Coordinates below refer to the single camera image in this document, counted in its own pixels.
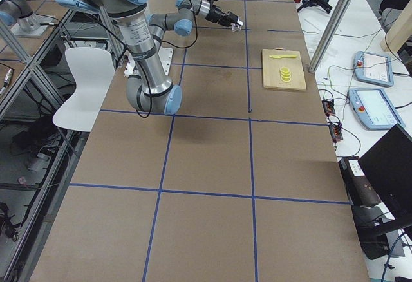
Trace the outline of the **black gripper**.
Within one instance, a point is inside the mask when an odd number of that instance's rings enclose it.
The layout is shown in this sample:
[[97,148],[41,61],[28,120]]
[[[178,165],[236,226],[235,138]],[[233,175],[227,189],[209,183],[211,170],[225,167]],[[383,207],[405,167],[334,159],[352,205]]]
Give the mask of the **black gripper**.
[[221,26],[243,26],[244,22],[239,16],[232,12],[223,12],[218,6],[210,8],[207,14],[207,20],[212,23],[217,23]]

